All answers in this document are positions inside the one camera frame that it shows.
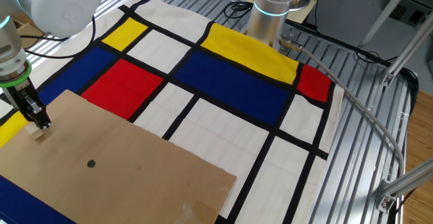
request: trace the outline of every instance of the metal table grid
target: metal table grid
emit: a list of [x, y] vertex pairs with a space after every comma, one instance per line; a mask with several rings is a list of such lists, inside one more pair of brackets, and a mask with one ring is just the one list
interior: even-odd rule
[[[127, 0], [103, 0], [95, 13], [98, 18]], [[241, 31], [249, 16], [228, 19], [223, 8], [237, 0], [163, 0], [206, 16], [228, 28]], [[380, 79], [384, 67], [355, 59], [354, 51], [341, 47], [285, 24], [283, 35], [295, 39], [312, 51], [338, 75], [343, 83], [386, 125], [405, 155], [405, 138], [410, 109], [407, 86], [398, 78], [384, 89]], [[35, 52], [49, 53], [61, 47], [41, 41]], [[318, 68], [305, 54], [282, 47], [280, 53]], [[40, 60], [30, 55], [30, 63]], [[334, 143], [327, 160], [317, 201], [309, 223], [385, 223], [386, 215], [374, 207], [375, 191], [382, 179], [396, 178], [398, 163], [388, 146], [366, 115], [344, 97]]]

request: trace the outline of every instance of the cable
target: cable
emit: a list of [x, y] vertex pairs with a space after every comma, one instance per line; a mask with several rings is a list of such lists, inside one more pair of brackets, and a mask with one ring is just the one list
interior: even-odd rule
[[[365, 56], [366, 59], [374, 61], [374, 62], [378, 62], [380, 65], [383, 65], [386, 67], [391, 66], [390, 61], [392, 61], [392, 59], [394, 59], [394, 58], [391, 58], [389, 60], [382, 60], [382, 59], [376, 57], [375, 55], [373, 55], [369, 52], [366, 52], [362, 49], [359, 49], [358, 47], [354, 47], [352, 45], [349, 45], [348, 43], [339, 41], [339, 40], [332, 38], [332, 37], [329, 37], [327, 35], [323, 35], [316, 30], [312, 30], [310, 28], [307, 28], [307, 27], [305, 27], [305, 26], [303, 26], [297, 22], [293, 22], [291, 20], [286, 20], [286, 24], [288, 24], [294, 28], [297, 28], [298, 30], [301, 30], [301, 31], [307, 32], [309, 34], [315, 35], [316, 37], [319, 37], [321, 39], [325, 39], [326, 41], [329, 41], [329, 42], [335, 43], [337, 45], [340, 45], [342, 47], [345, 47], [347, 49], [353, 50], [356, 52], [357, 55], [362, 54]], [[418, 81], [418, 78], [415, 76], [415, 74], [407, 68], [402, 68], [399, 72], [399, 75], [401, 75], [401, 78], [404, 81], [406, 81], [406, 83], [407, 83], [407, 88], [408, 88], [409, 93], [411, 95], [411, 109], [410, 109], [409, 114], [412, 114], [412, 111], [415, 107], [418, 91], [419, 91], [419, 81]]]
[[409, 193], [407, 193], [407, 195], [405, 196], [405, 198], [401, 201], [400, 205], [398, 206], [398, 208], [395, 210], [395, 213], [398, 213], [401, 209], [401, 207], [403, 206], [403, 204], [406, 202], [406, 200], [411, 196], [411, 194], [413, 194], [413, 192], [416, 190], [413, 189], [411, 190]]
[[385, 136], [390, 140], [392, 146], [394, 146], [394, 151], [397, 153], [398, 156], [398, 171], [400, 173], [400, 175], [404, 174], [404, 158], [403, 158], [403, 154], [401, 153], [401, 149], [398, 146], [398, 143], [395, 141], [394, 137], [391, 135], [391, 133], [386, 129], [386, 127], [374, 116], [373, 113], [371, 113], [366, 107], [365, 105], [359, 101], [359, 99], [352, 93], [352, 91], [350, 91], [346, 85], [340, 81], [340, 79], [338, 79], [338, 77], [332, 73], [332, 71], [325, 66], [325, 64], [323, 64], [321, 62], [321, 60], [319, 58], [316, 58], [315, 55], [313, 55], [310, 51], [308, 51], [305, 48], [301, 48], [300, 49], [303, 53], [305, 53], [306, 55], [308, 55], [313, 61], [315, 61], [317, 63], [317, 65], [319, 65], [322, 69], [324, 69], [324, 71], [331, 77], [333, 78], [333, 80], [339, 85], [341, 86], [341, 88], [343, 88], [344, 92], [346, 92], [346, 94], [353, 100], [354, 103], [356, 103], [356, 105], [358, 105], [358, 107], [360, 107], [360, 109], [362, 109], [362, 111], [364, 111], [364, 113], [366, 113], [366, 115], [368, 115], [368, 117], [370, 117], [370, 119], [377, 125], [379, 126], [379, 128], [382, 130], [382, 132], [384, 132]]
[[[233, 13], [231, 15], [227, 14], [227, 9], [231, 6], [231, 9], [233, 10]], [[252, 3], [249, 3], [247, 1], [232, 1], [231, 3], [227, 4], [224, 7], [224, 15], [228, 18], [242, 18], [244, 17], [246, 14], [248, 14], [252, 9]], [[245, 11], [243, 14], [239, 15], [239, 16], [234, 16], [235, 12], [243, 12]]]
[[358, 57], [360, 60], [363, 60], [364, 62], [371, 63], [371, 64], [382, 64], [382, 65], [383, 65], [383, 64], [386, 63], [386, 62], [394, 62], [395, 59], [397, 59], [397, 57], [395, 56], [395, 57], [390, 58], [390, 59], [388, 59], [388, 60], [383, 60], [383, 59], [379, 56], [379, 54], [378, 54], [377, 52], [375, 52], [375, 51], [368, 51], [368, 52], [369, 52], [369, 53], [375, 53], [375, 54], [378, 56], [378, 58], [379, 58], [380, 60], [378, 60], [378, 61], [366, 60], [366, 59], [362, 58], [362, 57], [359, 55], [359, 52], [356, 52], [356, 55], [357, 55], [357, 57]]
[[41, 36], [39, 36], [39, 37], [37, 38], [37, 40], [36, 40], [35, 42], [33, 42], [33, 44], [32, 44], [31, 46], [29, 46], [29, 47], [27, 47], [27, 48], [24, 48], [24, 49], [30, 49], [30, 48], [34, 47], [34, 46], [36, 45], [36, 43], [38, 43], [38, 41], [40, 41], [41, 38], [43, 38], [44, 35], [45, 35], [45, 34], [42, 34]]
[[92, 38], [89, 42], [89, 44], [80, 52], [72, 54], [72, 55], [65, 55], [65, 56], [54, 56], [54, 55], [43, 55], [43, 54], [39, 54], [39, 53], [35, 53], [33, 51], [29, 51], [28, 49], [25, 49], [25, 51], [29, 54], [33, 54], [33, 55], [37, 55], [40, 56], [42, 58], [52, 58], [52, 59], [66, 59], [66, 58], [73, 58], [76, 55], [81, 54], [82, 52], [84, 52], [85, 50], [87, 50], [87, 48], [90, 47], [90, 45], [92, 44], [92, 42], [95, 40], [95, 35], [96, 35], [96, 22], [95, 22], [95, 16], [92, 17], [92, 28], [93, 28], [93, 32], [92, 32]]
[[69, 37], [66, 38], [49, 38], [49, 37], [44, 37], [45, 34], [41, 35], [41, 36], [35, 36], [35, 35], [20, 35], [21, 39], [43, 39], [43, 40], [47, 40], [47, 41], [65, 41], [67, 39], [69, 39]]
[[[224, 15], [228, 18], [243, 18], [247, 13], [249, 13], [252, 9], [252, 3], [249, 3], [247, 1], [232, 1], [229, 4], [227, 4], [224, 9]], [[227, 9], [231, 7], [233, 10], [233, 13], [231, 15], [227, 14]], [[235, 12], [245, 12], [239, 16], [233, 16]]]

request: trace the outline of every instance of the small wooden block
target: small wooden block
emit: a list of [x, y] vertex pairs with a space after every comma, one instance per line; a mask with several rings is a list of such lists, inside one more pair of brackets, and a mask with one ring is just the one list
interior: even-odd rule
[[43, 132], [40, 128], [38, 128], [38, 126], [36, 126], [36, 124], [34, 122], [29, 122], [26, 126], [25, 126], [28, 134], [30, 134], [30, 136], [33, 139], [38, 139], [40, 136], [43, 135]]

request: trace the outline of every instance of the black cable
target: black cable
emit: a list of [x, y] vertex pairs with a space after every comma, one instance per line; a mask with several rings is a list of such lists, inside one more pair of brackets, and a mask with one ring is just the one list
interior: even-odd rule
[[[233, 10], [232, 14], [227, 14], [227, 9], [231, 7]], [[247, 1], [232, 1], [231, 3], [227, 4], [224, 7], [224, 15], [228, 18], [242, 18], [245, 15], [247, 15], [252, 9], [252, 3], [249, 3]], [[233, 16], [236, 12], [244, 12], [241, 15]]]
[[[232, 14], [227, 14], [227, 9], [231, 8], [233, 10]], [[231, 3], [227, 4], [224, 9], [224, 15], [228, 18], [243, 18], [247, 13], [249, 13], [252, 9], [252, 3], [249, 3], [247, 1], [232, 1]], [[233, 16], [235, 12], [244, 12], [243, 14], [239, 16]]]
[[20, 35], [21, 39], [38, 39], [38, 40], [47, 40], [47, 41], [65, 41], [67, 39], [69, 39], [69, 37], [66, 38], [49, 38], [49, 37], [44, 37], [45, 34], [41, 35], [41, 36], [35, 36], [35, 35]]
[[43, 55], [43, 54], [38, 54], [38, 53], [35, 53], [35, 52], [33, 52], [33, 51], [29, 51], [28, 49], [25, 49], [25, 51], [26, 51], [27, 53], [29, 53], [29, 54], [37, 55], [37, 56], [40, 56], [40, 57], [42, 57], [42, 58], [52, 58], [52, 59], [66, 59], [66, 58], [73, 58], [73, 57], [75, 57], [76, 55], [79, 55], [80, 53], [82, 53], [82, 52], [84, 52], [85, 50], [87, 50], [87, 48], [89, 48], [90, 45], [92, 44], [92, 42], [95, 40], [95, 36], [96, 36], [96, 22], [95, 22], [95, 16], [92, 17], [92, 28], [93, 28], [92, 38], [91, 38], [89, 44], [88, 44], [88, 45], [87, 45], [83, 50], [81, 50], [81, 51], [78, 52], [78, 53], [75, 53], [75, 54], [72, 54], [72, 55], [65, 55], [65, 56], [53, 56], [53, 55]]
[[[345, 42], [339, 41], [337, 39], [334, 39], [332, 37], [323, 35], [320, 32], [317, 32], [316, 30], [311, 30], [311, 29], [309, 29], [309, 28], [307, 28], [307, 27], [305, 27], [305, 26], [303, 26], [297, 22], [291, 21], [291, 20], [286, 19], [286, 24], [289, 24], [290, 26], [297, 28], [301, 31], [315, 35], [316, 37], [319, 37], [321, 39], [325, 39], [329, 42], [332, 42], [332, 43], [335, 43], [335, 44], [340, 45], [342, 47], [345, 47], [347, 49], [353, 50], [353, 51], [355, 51], [355, 53], [358, 57], [359, 57], [359, 54], [362, 54], [363, 56], [365, 56], [365, 59], [360, 58], [360, 60], [362, 60], [364, 62], [366, 62], [366, 61], [376, 62], [377, 64], [383, 65], [385, 67], [389, 67], [389, 66], [391, 66], [391, 61], [396, 59], [396, 57], [394, 57], [394, 58], [390, 58], [388, 60], [382, 60], [379, 57], [377, 57], [377, 56], [375, 56], [369, 52], [366, 52], [362, 49], [359, 49], [358, 47], [354, 47], [352, 45], [349, 45], [348, 43], [345, 43]], [[407, 68], [402, 68], [400, 70], [399, 74], [401, 75], [401, 78], [404, 81], [406, 81], [407, 88], [408, 88], [409, 93], [411, 95], [411, 109], [410, 109], [410, 113], [409, 113], [409, 114], [411, 114], [413, 109], [414, 109], [417, 95], [418, 95], [418, 91], [419, 91], [419, 81], [418, 81], [418, 78], [416, 77], [416, 75]]]
[[37, 38], [37, 40], [36, 40], [35, 42], [33, 42], [33, 44], [32, 44], [31, 46], [29, 46], [29, 47], [27, 47], [27, 48], [24, 48], [24, 49], [30, 49], [30, 48], [34, 47], [34, 46], [36, 45], [36, 43], [38, 43], [38, 41], [40, 41], [41, 38], [43, 38], [44, 35], [45, 35], [45, 34], [42, 34], [41, 36], [39, 36], [39, 37]]
[[411, 194], [416, 190], [413, 189], [412, 191], [410, 191], [409, 193], [407, 193], [407, 195], [405, 196], [405, 198], [401, 201], [400, 205], [398, 206], [398, 208], [395, 210], [395, 213], [398, 213], [399, 210], [401, 209], [401, 207], [403, 206], [403, 204], [406, 202], [406, 200], [411, 196]]

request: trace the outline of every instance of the mondrian-pattern cloth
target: mondrian-pattern cloth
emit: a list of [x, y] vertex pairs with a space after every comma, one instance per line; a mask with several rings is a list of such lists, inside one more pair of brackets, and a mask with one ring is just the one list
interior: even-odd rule
[[[308, 221], [340, 113], [339, 86], [160, 0], [130, 0], [98, 19], [97, 31], [87, 52], [35, 68], [44, 103], [71, 90], [237, 176], [217, 223]], [[85, 42], [79, 35], [62, 50]], [[1, 147], [26, 121], [3, 101], [0, 116]]]

